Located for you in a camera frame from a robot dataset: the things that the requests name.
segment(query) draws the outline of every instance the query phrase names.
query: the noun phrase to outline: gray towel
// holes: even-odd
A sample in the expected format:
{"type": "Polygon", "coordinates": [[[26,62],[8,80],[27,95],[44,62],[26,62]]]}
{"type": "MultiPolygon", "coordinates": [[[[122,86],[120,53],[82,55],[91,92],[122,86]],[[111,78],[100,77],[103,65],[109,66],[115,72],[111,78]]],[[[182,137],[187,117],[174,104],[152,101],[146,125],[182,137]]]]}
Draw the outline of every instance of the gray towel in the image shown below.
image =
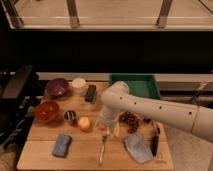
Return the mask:
{"type": "Polygon", "coordinates": [[[124,144],[130,155],[139,163],[153,160],[150,148],[147,146],[143,135],[133,134],[124,139],[124,144]]]}

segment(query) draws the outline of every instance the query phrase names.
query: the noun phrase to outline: small bowl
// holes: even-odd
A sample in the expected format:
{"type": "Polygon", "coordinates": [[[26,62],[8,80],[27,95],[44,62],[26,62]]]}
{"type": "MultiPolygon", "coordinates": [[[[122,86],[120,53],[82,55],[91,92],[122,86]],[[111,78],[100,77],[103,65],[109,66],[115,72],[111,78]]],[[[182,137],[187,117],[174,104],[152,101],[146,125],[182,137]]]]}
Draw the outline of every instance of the small bowl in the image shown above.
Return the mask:
{"type": "Polygon", "coordinates": [[[46,85],[46,90],[52,97],[63,96],[69,90],[69,82],[64,78],[50,80],[46,85]]]}
{"type": "Polygon", "coordinates": [[[49,123],[59,115],[59,105],[54,101],[46,101],[35,108],[35,117],[44,123],[49,123]]]}

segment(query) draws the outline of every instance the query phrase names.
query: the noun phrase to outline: grapes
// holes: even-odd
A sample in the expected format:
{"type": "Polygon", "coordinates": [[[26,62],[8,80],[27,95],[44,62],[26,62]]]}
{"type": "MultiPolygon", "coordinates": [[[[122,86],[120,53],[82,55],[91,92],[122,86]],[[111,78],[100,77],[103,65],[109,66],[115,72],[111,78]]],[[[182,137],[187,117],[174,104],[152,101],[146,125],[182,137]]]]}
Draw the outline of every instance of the grapes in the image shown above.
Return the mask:
{"type": "Polygon", "coordinates": [[[128,133],[133,134],[138,130],[139,119],[131,112],[124,112],[119,116],[119,121],[129,125],[128,133]]]}

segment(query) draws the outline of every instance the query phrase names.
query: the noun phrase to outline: black wall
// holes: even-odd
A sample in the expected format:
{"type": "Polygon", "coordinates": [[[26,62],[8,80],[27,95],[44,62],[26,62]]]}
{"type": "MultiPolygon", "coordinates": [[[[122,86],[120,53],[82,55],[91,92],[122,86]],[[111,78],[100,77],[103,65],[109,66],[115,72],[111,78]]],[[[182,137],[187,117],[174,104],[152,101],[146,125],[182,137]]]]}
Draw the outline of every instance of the black wall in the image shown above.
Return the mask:
{"type": "Polygon", "coordinates": [[[56,32],[10,30],[0,6],[0,69],[210,73],[212,32],[56,32]]]}
{"type": "Polygon", "coordinates": [[[20,64],[18,48],[14,43],[12,32],[0,3],[0,69],[17,68],[20,64]]]}

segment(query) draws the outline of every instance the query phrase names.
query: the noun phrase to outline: white cup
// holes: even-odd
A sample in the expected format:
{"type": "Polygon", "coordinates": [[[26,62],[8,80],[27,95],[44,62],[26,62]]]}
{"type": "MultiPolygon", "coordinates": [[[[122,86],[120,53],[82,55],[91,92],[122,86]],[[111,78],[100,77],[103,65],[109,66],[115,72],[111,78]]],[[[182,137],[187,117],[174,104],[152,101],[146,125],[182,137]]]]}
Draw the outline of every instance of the white cup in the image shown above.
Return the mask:
{"type": "Polygon", "coordinates": [[[73,92],[75,94],[83,95],[86,90],[86,80],[83,78],[75,78],[71,82],[73,92]]]}

